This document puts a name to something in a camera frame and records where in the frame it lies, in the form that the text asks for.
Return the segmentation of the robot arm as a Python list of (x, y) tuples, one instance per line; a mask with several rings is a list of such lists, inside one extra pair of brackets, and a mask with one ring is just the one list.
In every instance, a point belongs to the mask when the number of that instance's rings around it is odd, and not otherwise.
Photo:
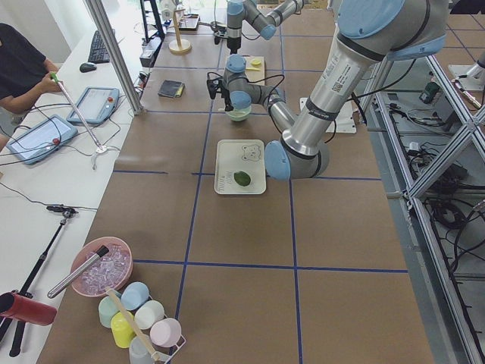
[(215, 32), (214, 44), (218, 45), (225, 38), (230, 54), (236, 54), (241, 48), (243, 22), (247, 22), (263, 39), (269, 40), (288, 17), (300, 14), (304, 7), (302, 0), (287, 0), (268, 14), (262, 14), (256, 1), (228, 1), (225, 37)]
[(270, 39), (285, 19), (302, 8), (301, 1), (285, 1), (262, 14), (253, 1), (230, 1), (230, 56), (223, 76), (207, 80), (210, 97), (220, 93), (228, 111), (252, 104), (265, 107), (281, 132), (280, 139), (267, 144), (264, 151), (266, 171), (277, 180), (312, 178), (323, 172), (329, 163), (324, 133), (367, 69), (383, 59), (401, 61), (437, 53), (445, 44), (449, 15), (446, 1), (341, 2), (327, 66), (295, 115), (276, 88), (249, 82), (246, 61), (238, 50), (244, 22)]

